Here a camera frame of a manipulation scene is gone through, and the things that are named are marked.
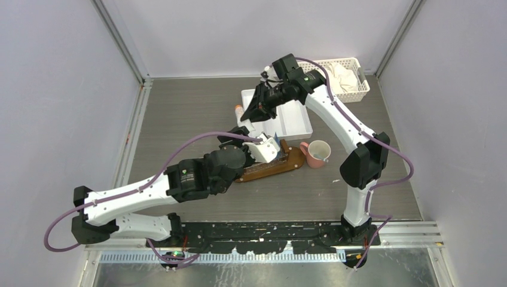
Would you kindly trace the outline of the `pink mug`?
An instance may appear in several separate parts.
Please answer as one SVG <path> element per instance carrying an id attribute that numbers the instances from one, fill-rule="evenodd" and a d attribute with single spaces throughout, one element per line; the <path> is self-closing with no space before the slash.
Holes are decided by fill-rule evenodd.
<path id="1" fill-rule="evenodd" d="M 326 165 L 331 155 L 331 147 L 325 141 L 301 142 L 300 150 L 306 157 L 306 163 L 313 169 Z"/>

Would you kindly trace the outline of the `oval wooden tray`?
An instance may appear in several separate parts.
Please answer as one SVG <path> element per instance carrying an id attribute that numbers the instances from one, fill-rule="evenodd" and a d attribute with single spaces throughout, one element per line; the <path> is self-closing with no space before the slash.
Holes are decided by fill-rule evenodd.
<path id="1" fill-rule="evenodd" d="M 249 172 L 248 170 L 245 169 L 244 174 L 238 179 L 236 179 L 235 182 L 245 183 L 249 181 L 254 181 L 257 179 L 266 178 L 269 176 L 278 175 L 280 173 L 296 170 L 304 166 L 306 162 L 306 157 L 303 154 L 303 152 L 295 146 L 290 146 L 289 149 L 290 152 L 288 154 L 288 158 L 284 163 L 278 164 L 277 166 L 268 169 L 257 170 L 254 172 Z"/>

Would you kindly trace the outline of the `clear glass holder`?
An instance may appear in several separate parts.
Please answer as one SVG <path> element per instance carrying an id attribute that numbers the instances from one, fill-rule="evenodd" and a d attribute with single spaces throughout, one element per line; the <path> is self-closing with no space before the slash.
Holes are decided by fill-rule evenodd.
<path id="1" fill-rule="evenodd" d="M 268 168 L 277 166 L 278 164 L 284 163 L 287 160 L 287 158 L 288 158 L 287 153 L 280 152 L 277 155 L 277 157 L 274 160 L 270 161 L 269 163 L 255 162 L 251 166 L 247 167 L 246 170 L 248 170 L 249 172 L 254 172 L 257 170 L 268 169 Z"/>

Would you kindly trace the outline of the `blue toothpaste tube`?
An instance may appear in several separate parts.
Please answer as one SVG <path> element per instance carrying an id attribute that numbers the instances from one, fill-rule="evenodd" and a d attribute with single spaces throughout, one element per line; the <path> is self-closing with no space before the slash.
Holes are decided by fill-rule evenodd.
<path id="1" fill-rule="evenodd" d="M 278 147 L 280 148 L 281 147 L 281 143 L 280 143 L 280 139 L 279 139 L 277 133 L 274 134 L 274 140 L 276 141 Z"/>

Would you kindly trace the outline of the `orange cap toothpaste tube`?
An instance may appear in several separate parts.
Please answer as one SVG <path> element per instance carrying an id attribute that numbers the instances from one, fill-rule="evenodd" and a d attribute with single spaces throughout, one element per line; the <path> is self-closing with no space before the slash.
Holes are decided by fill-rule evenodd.
<path id="1" fill-rule="evenodd" d="M 244 115 L 245 111 L 243 109 L 242 105 L 237 105 L 235 107 L 235 115 L 237 120 L 237 126 L 238 127 L 245 127 L 248 129 L 248 132 L 252 132 L 255 130 L 254 126 L 252 125 L 251 121 L 249 119 L 242 120 L 242 116 Z"/>

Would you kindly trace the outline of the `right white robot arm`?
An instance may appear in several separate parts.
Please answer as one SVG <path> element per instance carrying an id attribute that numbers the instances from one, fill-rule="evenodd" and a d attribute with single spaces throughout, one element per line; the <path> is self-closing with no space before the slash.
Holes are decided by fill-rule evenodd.
<path id="1" fill-rule="evenodd" d="M 277 107 L 292 101 L 299 101 L 324 121 L 348 153 L 340 166 L 341 177 L 347 184 L 340 234 L 348 245 L 357 245 L 372 225 L 369 204 L 392 149 L 390 138 L 385 133 L 376 133 L 353 115 L 332 92 L 329 74 L 321 64 L 307 60 L 314 69 L 305 71 L 300 61 L 302 58 L 293 54 L 274 61 L 271 64 L 276 73 L 274 85 L 264 71 L 248 107 L 237 112 L 237 122 L 252 130 L 253 123 L 275 119 Z"/>

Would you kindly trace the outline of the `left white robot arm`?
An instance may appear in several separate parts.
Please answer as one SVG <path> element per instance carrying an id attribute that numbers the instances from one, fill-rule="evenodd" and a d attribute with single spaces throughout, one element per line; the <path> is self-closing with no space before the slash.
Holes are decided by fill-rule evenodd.
<path id="1" fill-rule="evenodd" d="M 143 181 L 105 191 L 76 187 L 71 233 L 77 243 L 89 245 L 113 237 L 140 237 L 162 241 L 170 248 L 179 246 L 185 235 L 176 213 L 149 216 L 139 211 L 225 193 L 245 168 L 260 158 L 261 151 L 272 147 L 265 134 L 252 138 L 245 127 L 227 133 L 205 133 L 186 144 L 209 136 L 219 139 L 219 149 L 178 164 L 166 163 Z"/>

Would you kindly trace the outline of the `brown wooden block back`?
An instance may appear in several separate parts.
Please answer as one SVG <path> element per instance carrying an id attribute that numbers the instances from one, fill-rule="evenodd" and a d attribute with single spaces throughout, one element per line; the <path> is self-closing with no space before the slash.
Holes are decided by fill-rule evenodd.
<path id="1" fill-rule="evenodd" d="M 284 139 L 280 140 L 280 156 L 285 157 L 289 154 L 290 149 L 287 142 Z"/>

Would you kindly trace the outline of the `white plastic tray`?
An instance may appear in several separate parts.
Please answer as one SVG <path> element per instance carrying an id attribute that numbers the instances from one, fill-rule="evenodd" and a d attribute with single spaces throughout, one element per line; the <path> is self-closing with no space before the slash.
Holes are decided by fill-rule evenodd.
<path id="1" fill-rule="evenodd" d="M 254 89 L 242 90 L 242 106 L 246 109 L 254 95 Z M 263 122 L 252 123 L 255 130 L 248 133 L 248 136 L 255 138 L 261 133 L 274 136 L 277 133 L 279 139 L 296 141 L 309 139 L 313 129 L 305 106 L 299 101 L 290 101 L 276 109 L 277 117 Z"/>

